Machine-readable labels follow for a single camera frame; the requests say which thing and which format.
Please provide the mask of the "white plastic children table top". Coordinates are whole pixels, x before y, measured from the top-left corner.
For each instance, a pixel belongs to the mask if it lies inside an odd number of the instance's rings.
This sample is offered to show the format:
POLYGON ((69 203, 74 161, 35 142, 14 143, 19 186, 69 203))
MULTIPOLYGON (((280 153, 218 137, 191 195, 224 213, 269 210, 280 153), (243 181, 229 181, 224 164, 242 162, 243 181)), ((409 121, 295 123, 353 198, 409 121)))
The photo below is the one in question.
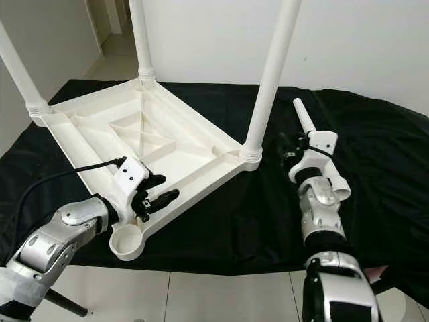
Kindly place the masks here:
POLYGON ((150 189, 180 196, 142 223, 146 241, 215 189, 244 172, 242 144, 176 90, 150 80, 129 80, 53 105, 43 117, 62 153, 92 193, 104 196, 121 158, 135 158, 166 176, 150 189))

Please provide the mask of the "black tablecloth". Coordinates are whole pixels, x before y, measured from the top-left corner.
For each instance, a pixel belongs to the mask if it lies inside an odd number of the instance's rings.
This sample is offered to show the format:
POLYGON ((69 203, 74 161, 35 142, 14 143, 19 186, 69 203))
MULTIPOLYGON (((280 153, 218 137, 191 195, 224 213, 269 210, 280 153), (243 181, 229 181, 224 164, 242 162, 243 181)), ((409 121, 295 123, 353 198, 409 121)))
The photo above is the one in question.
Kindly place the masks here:
MULTIPOLYGON (((197 113, 244 142, 257 84, 162 82, 197 113)), ((302 270, 306 252, 294 185, 281 167, 279 134, 300 131, 292 99, 318 129, 337 132, 335 166, 351 187, 339 215, 362 267, 396 270, 395 287, 429 309, 429 117, 345 90, 278 89, 259 168, 242 172, 150 237, 138 260, 120 261, 101 234, 74 256, 77 266, 252 275, 302 270)), ((1 223, 13 219, 24 190, 74 167, 51 133, 30 125, 0 154, 1 223)), ((89 197, 77 176, 38 187, 16 228, 2 228, 1 266, 35 219, 89 197)))

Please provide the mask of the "black metal table leg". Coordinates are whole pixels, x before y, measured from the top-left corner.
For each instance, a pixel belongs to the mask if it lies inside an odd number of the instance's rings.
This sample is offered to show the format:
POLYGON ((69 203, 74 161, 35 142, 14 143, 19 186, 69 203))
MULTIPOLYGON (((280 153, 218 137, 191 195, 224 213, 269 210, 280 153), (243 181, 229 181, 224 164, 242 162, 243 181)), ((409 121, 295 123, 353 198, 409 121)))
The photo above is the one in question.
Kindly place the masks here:
POLYGON ((383 292, 387 292, 390 289, 395 288, 398 283, 398 279, 380 278, 376 282, 371 283, 371 289, 373 289, 374 294, 380 295, 383 294, 383 292))
POLYGON ((49 303, 53 303, 61 307, 61 309, 66 309, 68 312, 76 314, 79 317, 86 317, 89 314, 89 310, 74 301, 71 301, 68 297, 60 294, 60 292, 56 292, 53 289, 49 289, 49 291, 45 294, 45 300, 49 301, 49 303))

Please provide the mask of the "pink plastic object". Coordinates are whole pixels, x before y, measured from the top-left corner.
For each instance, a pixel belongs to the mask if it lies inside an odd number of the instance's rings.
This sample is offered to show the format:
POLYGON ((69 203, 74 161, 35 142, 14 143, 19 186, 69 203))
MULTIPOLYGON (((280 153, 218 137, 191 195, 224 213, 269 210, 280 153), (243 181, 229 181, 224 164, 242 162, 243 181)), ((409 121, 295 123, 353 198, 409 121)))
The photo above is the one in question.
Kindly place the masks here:
POLYGON ((378 266, 374 268, 367 268, 365 269, 365 273, 367 274, 368 279, 380 279, 380 277, 384 273, 384 270, 388 268, 389 266, 378 266))

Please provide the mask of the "white door frame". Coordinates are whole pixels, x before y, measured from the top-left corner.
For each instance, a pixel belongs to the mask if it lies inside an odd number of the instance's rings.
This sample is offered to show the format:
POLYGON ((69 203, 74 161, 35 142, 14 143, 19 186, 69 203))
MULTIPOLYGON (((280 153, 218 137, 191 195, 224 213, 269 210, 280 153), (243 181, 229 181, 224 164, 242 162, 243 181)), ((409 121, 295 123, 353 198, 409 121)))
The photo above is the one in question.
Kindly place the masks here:
POLYGON ((119 8, 119 0, 102 0, 107 14, 107 21, 110 25, 112 34, 122 34, 123 26, 121 19, 121 10, 119 8))

